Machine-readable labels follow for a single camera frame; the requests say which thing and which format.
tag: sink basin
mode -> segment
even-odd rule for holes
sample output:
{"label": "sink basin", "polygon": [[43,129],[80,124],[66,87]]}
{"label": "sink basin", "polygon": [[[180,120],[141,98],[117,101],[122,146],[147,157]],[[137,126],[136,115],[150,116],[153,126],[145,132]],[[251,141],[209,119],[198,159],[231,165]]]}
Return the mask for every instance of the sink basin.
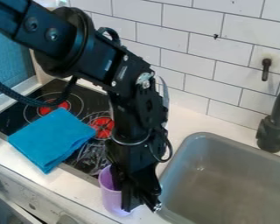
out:
{"label": "sink basin", "polygon": [[280,157],[221,136],[186,138],[161,185],[171,223],[280,224]]}

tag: sink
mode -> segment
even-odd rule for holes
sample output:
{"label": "sink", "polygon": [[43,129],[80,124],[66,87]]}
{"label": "sink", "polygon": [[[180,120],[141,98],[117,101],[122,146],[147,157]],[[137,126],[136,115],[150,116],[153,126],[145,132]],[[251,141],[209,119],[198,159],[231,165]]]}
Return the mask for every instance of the sink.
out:
{"label": "sink", "polygon": [[189,136],[160,179],[171,223],[280,224],[280,157],[210,133]]}

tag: stovetop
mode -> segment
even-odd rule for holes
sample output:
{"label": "stovetop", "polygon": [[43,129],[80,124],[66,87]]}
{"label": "stovetop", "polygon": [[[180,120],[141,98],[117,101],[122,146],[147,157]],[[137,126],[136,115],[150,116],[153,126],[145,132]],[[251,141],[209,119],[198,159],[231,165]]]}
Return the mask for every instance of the stovetop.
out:
{"label": "stovetop", "polygon": [[[28,96],[42,102],[51,102],[60,95],[66,84],[63,80],[52,80]],[[53,109],[35,108],[17,102],[0,113],[0,132],[10,136],[57,108],[67,109],[96,129],[96,136],[80,147],[65,163],[91,176],[97,175],[109,164],[105,157],[105,141],[109,139],[114,126],[109,112],[109,100],[105,94],[76,85],[67,101]]]}

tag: red burner ring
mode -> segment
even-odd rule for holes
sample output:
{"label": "red burner ring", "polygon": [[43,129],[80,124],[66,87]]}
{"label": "red burner ring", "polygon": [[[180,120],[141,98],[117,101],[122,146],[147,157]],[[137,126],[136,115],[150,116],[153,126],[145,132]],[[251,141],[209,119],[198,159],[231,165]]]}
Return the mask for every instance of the red burner ring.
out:
{"label": "red burner ring", "polygon": [[97,139],[108,139],[114,128],[114,121],[110,117],[97,117],[89,125],[96,130]]}
{"label": "red burner ring", "polygon": [[[55,99],[51,99],[51,100],[48,100],[46,102],[53,102]],[[69,110],[70,109],[70,104],[68,101],[64,101],[62,102],[61,104],[58,105],[58,108],[63,108],[63,109],[66,109],[66,110]],[[52,111],[54,111],[53,108],[48,108],[48,107],[40,107],[38,108],[38,112],[41,116],[46,116],[48,114],[50,114]]]}

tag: wall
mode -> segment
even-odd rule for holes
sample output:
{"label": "wall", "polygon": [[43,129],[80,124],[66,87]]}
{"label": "wall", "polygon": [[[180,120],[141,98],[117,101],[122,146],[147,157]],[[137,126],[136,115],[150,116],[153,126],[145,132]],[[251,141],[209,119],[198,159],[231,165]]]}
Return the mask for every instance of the wall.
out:
{"label": "wall", "polygon": [[12,88],[34,74],[28,49],[0,33],[0,81]]}
{"label": "wall", "polygon": [[[257,129],[280,91],[280,0],[71,0],[153,65],[171,101]],[[262,60],[272,58],[269,81]]]}

